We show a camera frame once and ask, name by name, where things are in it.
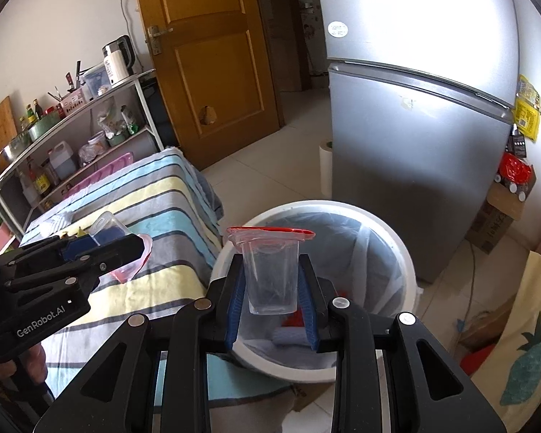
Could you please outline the clear plastic storage box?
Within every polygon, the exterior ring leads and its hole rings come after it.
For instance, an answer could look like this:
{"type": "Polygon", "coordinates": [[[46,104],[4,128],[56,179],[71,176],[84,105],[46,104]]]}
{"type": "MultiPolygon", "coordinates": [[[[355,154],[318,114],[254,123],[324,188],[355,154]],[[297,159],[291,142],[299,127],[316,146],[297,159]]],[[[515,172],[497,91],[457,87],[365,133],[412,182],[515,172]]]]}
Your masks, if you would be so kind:
{"type": "Polygon", "coordinates": [[[105,94],[111,89],[112,85],[108,78],[104,63],[92,66],[82,74],[82,84],[89,91],[89,96],[92,99],[105,94]]]}

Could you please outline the wooden cutting board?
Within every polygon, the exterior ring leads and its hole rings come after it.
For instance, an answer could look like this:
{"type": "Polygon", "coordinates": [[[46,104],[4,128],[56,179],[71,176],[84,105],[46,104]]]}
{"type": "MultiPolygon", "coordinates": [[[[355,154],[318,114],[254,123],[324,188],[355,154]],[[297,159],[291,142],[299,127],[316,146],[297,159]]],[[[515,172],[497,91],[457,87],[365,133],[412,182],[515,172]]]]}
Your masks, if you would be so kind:
{"type": "Polygon", "coordinates": [[[11,101],[9,96],[6,96],[0,103],[0,151],[17,135],[11,101]]]}

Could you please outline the white trash bin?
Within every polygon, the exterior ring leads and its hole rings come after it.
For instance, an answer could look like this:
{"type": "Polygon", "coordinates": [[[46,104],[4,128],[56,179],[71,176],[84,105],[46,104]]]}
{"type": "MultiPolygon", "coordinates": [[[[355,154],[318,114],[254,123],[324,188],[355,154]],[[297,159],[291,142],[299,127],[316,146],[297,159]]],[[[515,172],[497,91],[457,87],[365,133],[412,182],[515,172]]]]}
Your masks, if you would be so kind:
{"type": "Polygon", "coordinates": [[[226,276],[238,253],[232,242],[224,246],[211,277],[222,291],[209,329],[216,353],[230,353],[250,368],[297,383],[332,382],[342,368],[348,348],[366,343],[357,352],[351,374],[378,380],[384,370],[380,340],[395,315],[415,306],[415,271],[406,246],[384,221],[350,204],[306,200],[280,205],[255,217],[247,227],[284,227],[311,230],[312,240],[302,242],[316,274],[317,351],[309,347],[302,313],[257,316],[249,311],[245,290],[238,334],[232,350],[225,345],[229,288],[226,276]],[[337,345],[337,327],[329,308],[333,299],[351,304],[350,341],[337,345]]]}

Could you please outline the pink utensil holder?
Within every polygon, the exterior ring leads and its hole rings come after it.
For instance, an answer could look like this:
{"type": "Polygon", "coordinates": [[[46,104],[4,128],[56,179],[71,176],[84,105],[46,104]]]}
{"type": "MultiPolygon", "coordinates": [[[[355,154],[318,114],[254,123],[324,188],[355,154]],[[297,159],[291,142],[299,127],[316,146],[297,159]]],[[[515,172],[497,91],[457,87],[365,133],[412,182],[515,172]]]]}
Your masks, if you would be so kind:
{"type": "Polygon", "coordinates": [[[66,115],[74,113],[75,110],[82,109],[85,104],[88,103],[85,98],[83,88],[80,87],[74,91],[68,93],[61,101],[62,110],[66,115]]]}

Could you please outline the striped tablecloth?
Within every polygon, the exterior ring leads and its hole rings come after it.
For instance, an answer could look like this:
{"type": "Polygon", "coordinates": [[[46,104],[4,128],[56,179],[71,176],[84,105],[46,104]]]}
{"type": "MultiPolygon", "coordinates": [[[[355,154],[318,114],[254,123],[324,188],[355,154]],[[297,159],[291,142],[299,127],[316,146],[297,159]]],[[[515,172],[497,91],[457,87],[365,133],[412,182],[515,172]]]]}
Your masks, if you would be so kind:
{"type": "Polygon", "coordinates": [[[89,294],[89,312],[41,345],[48,387],[60,395],[79,370],[134,314],[170,316],[202,297],[221,251],[221,200],[176,149],[154,153],[88,186],[35,219],[23,244],[83,232],[115,244],[135,235],[142,247],[108,269],[89,294]]]}

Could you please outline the cardboard box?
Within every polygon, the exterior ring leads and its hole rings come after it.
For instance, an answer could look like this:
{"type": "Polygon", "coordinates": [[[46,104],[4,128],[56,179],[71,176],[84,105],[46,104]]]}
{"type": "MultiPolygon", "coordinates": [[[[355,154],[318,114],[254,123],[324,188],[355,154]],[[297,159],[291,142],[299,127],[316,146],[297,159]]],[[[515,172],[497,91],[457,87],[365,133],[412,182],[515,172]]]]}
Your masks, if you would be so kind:
{"type": "Polygon", "coordinates": [[[512,193],[500,183],[492,183],[465,235],[466,240],[480,251],[490,254],[510,226],[521,218],[526,200],[527,193],[524,191],[512,193]]]}

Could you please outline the pineapple print cloth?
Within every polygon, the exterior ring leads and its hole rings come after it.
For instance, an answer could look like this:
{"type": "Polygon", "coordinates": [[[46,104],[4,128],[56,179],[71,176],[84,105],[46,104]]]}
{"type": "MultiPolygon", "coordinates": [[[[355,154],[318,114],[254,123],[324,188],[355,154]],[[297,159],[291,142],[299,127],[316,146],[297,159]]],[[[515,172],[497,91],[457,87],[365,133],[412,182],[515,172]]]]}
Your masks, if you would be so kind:
{"type": "Polygon", "coordinates": [[[541,254],[529,254],[520,287],[493,350],[471,376],[509,432],[541,403],[541,254]]]}

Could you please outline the silver refrigerator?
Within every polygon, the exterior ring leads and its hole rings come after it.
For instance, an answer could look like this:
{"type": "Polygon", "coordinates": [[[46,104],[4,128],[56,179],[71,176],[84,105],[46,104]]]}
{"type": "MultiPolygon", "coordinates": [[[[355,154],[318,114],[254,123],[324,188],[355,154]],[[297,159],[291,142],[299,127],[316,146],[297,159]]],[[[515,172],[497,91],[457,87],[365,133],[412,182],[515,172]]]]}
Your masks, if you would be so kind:
{"type": "Polygon", "coordinates": [[[384,220],[419,280],[463,241],[500,164],[519,76],[513,0],[320,0],[332,197],[384,220]]]}

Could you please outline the brown wooden door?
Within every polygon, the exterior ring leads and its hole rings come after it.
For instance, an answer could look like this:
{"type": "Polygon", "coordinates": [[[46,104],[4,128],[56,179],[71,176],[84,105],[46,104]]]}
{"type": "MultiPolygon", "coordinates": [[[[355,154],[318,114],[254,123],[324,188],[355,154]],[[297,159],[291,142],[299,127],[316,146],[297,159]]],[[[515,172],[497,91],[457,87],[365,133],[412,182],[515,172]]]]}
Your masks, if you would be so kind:
{"type": "Polygon", "coordinates": [[[138,0],[167,113],[204,169],[283,127],[259,0],[138,0]]]}

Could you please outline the soy sauce bottle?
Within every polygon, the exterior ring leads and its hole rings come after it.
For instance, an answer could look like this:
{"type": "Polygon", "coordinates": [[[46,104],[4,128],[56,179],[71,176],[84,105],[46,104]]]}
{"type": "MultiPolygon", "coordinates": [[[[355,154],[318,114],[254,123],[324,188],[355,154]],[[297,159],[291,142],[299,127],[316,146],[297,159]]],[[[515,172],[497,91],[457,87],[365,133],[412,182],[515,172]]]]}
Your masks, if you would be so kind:
{"type": "Polygon", "coordinates": [[[31,157],[27,159],[27,162],[29,176],[37,193],[40,197],[45,197],[52,189],[52,184],[48,179],[48,175],[45,174],[45,171],[42,170],[31,157]]]}

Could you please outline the clear cup red lid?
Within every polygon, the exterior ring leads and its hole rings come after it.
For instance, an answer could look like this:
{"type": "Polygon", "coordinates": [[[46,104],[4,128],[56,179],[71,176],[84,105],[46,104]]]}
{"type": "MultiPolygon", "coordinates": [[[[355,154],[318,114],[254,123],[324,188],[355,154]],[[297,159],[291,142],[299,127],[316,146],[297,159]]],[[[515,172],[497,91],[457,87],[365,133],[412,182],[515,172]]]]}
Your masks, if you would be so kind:
{"type": "Polygon", "coordinates": [[[311,230],[297,228],[228,228],[228,238],[243,258],[251,314],[282,316],[296,312],[299,247],[315,236],[311,230]]]}

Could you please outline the paper roll on floor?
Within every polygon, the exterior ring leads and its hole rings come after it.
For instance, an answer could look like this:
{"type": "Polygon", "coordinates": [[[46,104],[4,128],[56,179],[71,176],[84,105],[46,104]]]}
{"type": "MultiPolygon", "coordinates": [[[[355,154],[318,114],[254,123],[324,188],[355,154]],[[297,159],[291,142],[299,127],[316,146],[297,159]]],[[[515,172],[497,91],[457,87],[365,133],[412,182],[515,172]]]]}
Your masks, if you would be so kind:
{"type": "Polygon", "coordinates": [[[320,190],[324,198],[332,197],[332,142],[320,144],[320,190]]]}

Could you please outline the pink plastic tray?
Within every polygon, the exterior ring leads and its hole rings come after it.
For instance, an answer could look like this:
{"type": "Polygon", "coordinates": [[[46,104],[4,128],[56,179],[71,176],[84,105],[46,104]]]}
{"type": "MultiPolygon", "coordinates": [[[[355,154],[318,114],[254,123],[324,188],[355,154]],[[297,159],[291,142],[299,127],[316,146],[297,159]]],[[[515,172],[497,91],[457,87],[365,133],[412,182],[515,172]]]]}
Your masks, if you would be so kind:
{"type": "Polygon", "coordinates": [[[117,153],[110,154],[108,157],[103,157],[98,161],[93,161],[90,165],[85,166],[79,171],[79,174],[73,176],[71,180],[61,190],[63,198],[71,197],[72,194],[78,193],[89,185],[92,185],[109,175],[117,172],[124,167],[133,164],[135,157],[132,152],[125,152],[118,156],[117,153]]]}

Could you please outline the clear cup pink lid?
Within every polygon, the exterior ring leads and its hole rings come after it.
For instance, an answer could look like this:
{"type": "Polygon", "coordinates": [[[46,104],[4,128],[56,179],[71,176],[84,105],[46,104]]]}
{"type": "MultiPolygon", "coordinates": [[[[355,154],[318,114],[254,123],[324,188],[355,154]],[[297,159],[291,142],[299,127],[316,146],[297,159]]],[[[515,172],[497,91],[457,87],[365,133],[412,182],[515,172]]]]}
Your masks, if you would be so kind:
{"type": "Polygon", "coordinates": [[[126,237],[96,247],[100,258],[100,270],[108,271],[120,284],[126,284],[142,269],[152,251],[152,238],[146,233],[131,232],[114,214],[103,212],[89,227],[93,236],[103,229],[118,227],[127,233],[126,237]]]}

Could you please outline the green basin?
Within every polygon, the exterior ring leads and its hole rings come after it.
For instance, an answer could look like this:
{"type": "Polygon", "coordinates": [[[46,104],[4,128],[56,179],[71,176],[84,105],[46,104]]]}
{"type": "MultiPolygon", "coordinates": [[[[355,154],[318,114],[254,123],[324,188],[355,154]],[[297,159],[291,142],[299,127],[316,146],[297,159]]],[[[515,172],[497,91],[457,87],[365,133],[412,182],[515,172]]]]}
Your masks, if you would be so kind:
{"type": "Polygon", "coordinates": [[[35,121],[29,128],[28,134],[32,142],[36,142],[45,133],[48,133],[57,123],[59,123],[60,117],[57,111],[45,114],[41,119],[35,121]]]}

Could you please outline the white oil jug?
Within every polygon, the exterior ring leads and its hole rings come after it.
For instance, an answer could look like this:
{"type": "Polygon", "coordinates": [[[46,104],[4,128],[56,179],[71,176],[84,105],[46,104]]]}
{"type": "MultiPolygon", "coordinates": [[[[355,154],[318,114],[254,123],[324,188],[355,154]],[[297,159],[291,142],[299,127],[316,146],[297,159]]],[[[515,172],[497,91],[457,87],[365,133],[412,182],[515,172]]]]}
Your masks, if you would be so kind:
{"type": "Polygon", "coordinates": [[[48,152],[48,160],[61,181],[72,176],[77,171],[74,152],[66,141],[61,141],[48,152]]]}

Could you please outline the metal kitchen shelf rack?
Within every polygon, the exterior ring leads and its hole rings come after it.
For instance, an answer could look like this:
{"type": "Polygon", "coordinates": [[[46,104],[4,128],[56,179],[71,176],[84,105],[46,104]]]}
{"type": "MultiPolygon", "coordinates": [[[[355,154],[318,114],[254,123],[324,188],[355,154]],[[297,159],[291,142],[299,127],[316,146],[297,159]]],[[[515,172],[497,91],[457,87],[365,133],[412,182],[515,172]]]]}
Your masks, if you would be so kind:
{"type": "Polygon", "coordinates": [[[164,145],[142,86],[144,82],[155,79],[156,74],[153,69],[125,79],[102,96],[66,116],[45,135],[28,146],[16,160],[13,160],[13,163],[5,167],[4,172],[0,174],[0,215],[16,237],[23,237],[29,224],[45,212],[46,202],[51,201],[57,204],[63,200],[63,190],[82,180],[92,168],[99,169],[126,152],[133,153],[135,159],[139,160],[163,150],[164,145]],[[27,170],[27,159],[31,158],[38,165],[42,164],[48,159],[48,152],[62,141],[66,142],[74,153],[77,153],[81,146],[88,143],[89,139],[101,130],[96,119],[107,101],[113,101],[117,108],[127,106],[135,115],[136,120],[141,122],[140,131],[123,143],[112,146],[92,163],[84,167],[79,166],[75,173],[60,181],[48,196],[41,198],[35,205],[30,204],[24,197],[19,181],[19,173],[27,170]]]}

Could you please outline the steel mixing bowl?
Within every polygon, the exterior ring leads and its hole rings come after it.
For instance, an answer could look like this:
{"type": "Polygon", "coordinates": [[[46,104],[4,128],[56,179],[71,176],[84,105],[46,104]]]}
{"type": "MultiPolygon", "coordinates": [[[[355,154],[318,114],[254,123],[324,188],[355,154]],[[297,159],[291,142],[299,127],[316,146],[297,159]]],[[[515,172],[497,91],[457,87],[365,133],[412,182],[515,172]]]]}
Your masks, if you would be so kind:
{"type": "Polygon", "coordinates": [[[13,163],[22,153],[32,145],[32,140],[27,132],[22,132],[10,140],[1,150],[1,156],[8,162],[13,163]]]}

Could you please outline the white electric kettle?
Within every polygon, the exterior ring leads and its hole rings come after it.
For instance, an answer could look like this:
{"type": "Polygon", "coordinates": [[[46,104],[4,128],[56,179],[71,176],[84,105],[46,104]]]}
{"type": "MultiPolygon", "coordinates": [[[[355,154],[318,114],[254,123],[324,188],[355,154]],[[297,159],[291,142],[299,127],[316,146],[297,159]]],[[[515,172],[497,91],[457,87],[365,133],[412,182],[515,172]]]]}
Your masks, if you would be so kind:
{"type": "Polygon", "coordinates": [[[122,35],[102,48],[103,63],[112,86],[133,75],[136,54],[128,35],[122,35]]]}

